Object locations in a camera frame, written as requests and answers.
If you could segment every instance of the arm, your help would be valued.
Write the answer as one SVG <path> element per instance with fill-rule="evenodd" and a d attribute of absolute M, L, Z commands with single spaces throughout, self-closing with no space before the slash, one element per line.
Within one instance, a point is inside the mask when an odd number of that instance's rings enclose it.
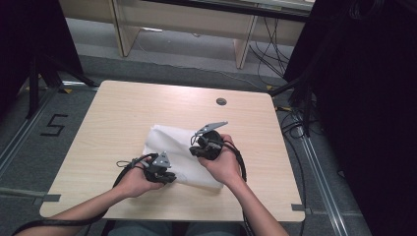
<path fill-rule="evenodd" d="M 221 135 L 221 137 L 232 143 L 230 136 Z M 217 159 L 207 160 L 199 157 L 199 162 L 215 180 L 230 189 L 242 206 L 256 235 L 288 235 L 242 179 L 239 164 L 233 151 L 223 147 Z"/>
<path fill-rule="evenodd" d="M 133 168 L 126 173 L 120 183 L 113 189 L 82 204 L 58 213 L 50 217 L 50 219 L 89 219 L 104 212 L 124 199 L 138 197 L 149 190 L 160 189 L 162 186 L 163 184 L 161 183 L 149 182 L 145 178 L 142 169 Z M 83 226 L 43 226 L 27 229 L 17 235 L 75 235 L 82 227 Z"/>

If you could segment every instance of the hand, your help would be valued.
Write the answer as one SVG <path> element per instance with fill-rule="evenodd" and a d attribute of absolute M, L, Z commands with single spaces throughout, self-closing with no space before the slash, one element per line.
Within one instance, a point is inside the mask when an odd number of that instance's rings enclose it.
<path fill-rule="evenodd" d="M 229 135 L 220 136 L 224 141 L 229 141 L 233 144 L 232 138 Z M 208 170 L 215 180 L 226 186 L 229 186 L 233 181 L 242 179 L 236 155 L 228 147 L 223 146 L 220 155 L 215 160 L 199 157 L 199 163 Z"/>
<path fill-rule="evenodd" d="M 136 166 L 144 168 L 140 162 Z M 124 198 L 136 198 L 149 190 L 157 190 L 162 187 L 162 183 L 148 181 L 143 169 L 132 168 L 126 173 L 115 189 L 117 188 Z"/>

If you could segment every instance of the gray floor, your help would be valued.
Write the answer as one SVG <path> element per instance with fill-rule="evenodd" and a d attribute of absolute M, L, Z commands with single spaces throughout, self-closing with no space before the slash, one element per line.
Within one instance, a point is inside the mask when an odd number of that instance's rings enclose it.
<path fill-rule="evenodd" d="M 108 24 L 68 20 L 71 34 L 86 75 L 101 82 L 106 79 L 132 82 L 147 82 L 204 88 L 239 89 L 266 91 L 267 84 L 280 86 L 282 79 L 262 65 L 258 76 L 259 60 L 248 54 L 243 70 L 236 69 L 233 41 L 228 38 L 181 33 L 172 31 L 142 31 L 127 58 L 118 55 L 114 28 Z M 260 43 L 262 50 L 266 43 Z M 292 47 L 279 46 L 290 56 Z M 73 80 L 62 75 L 63 80 Z M 275 105 L 287 106 L 291 91 L 273 99 Z M 71 93 L 56 93 L 43 111 L 28 139 L 8 167 L 0 176 L 0 187 L 35 192 L 47 192 L 52 184 L 72 139 L 89 109 L 95 92 L 78 88 Z M 25 120 L 28 107 L 28 92 L 24 90 L 16 99 L 9 113 L 0 121 L 0 148 L 4 149 Z M 47 123 L 54 114 L 66 114 L 67 118 L 57 121 L 65 124 L 59 137 L 45 137 L 41 133 L 54 132 Z M 286 112 L 277 112 L 277 122 L 282 122 Z M 320 124 L 312 126 L 312 141 L 326 174 L 335 201 L 347 226 L 349 235 L 371 235 L 350 190 L 337 174 L 337 161 L 328 146 Z M 300 157 L 299 166 L 294 150 L 287 143 L 287 150 L 294 177 L 302 193 L 306 188 L 307 214 L 303 235 L 335 235 L 328 218 L 317 182 L 312 174 L 306 154 L 298 139 L 290 139 Z M 19 225 L 39 219 L 39 205 L 35 198 L 0 194 L 0 235 L 9 235 Z M 104 220 L 95 224 L 89 235 L 99 235 Z M 283 222 L 290 235 L 299 235 L 302 223 Z"/>

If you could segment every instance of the black curtain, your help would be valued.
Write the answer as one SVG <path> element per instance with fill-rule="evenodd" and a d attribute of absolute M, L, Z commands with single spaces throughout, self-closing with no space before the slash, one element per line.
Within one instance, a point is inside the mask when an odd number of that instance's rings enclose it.
<path fill-rule="evenodd" d="M 36 53 L 83 73 L 58 0 L 1 1 L 0 52 L 0 115 L 28 77 L 30 60 Z"/>
<path fill-rule="evenodd" d="M 387 0 L 376 17 L 351 21 L 313 85 L 331 146 L 377 236 L 417 232 L 416 38 L 417 15 Z"/>

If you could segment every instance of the wooden table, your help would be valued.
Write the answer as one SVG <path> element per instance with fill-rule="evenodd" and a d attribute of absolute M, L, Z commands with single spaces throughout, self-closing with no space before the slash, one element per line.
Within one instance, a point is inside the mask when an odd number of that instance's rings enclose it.
<path fill-rule="evenodd" d="M 218 105 L 218 98 L 227 100 Z M 265 93 L 106 81 L 101 84 L 49 194 L 50 216 L 109 190 L 122 170 L 118 160 L 140 156 L 154 124 L 198 130 L 228 121 L 245 160 L 248 184 L 278 221 L 301 221 L 301 200 L 270 96 Z M 170 184 L 113 206 L 114 219 L 241 221 L 242 209 L 226 188 L 213 191 Z"/>

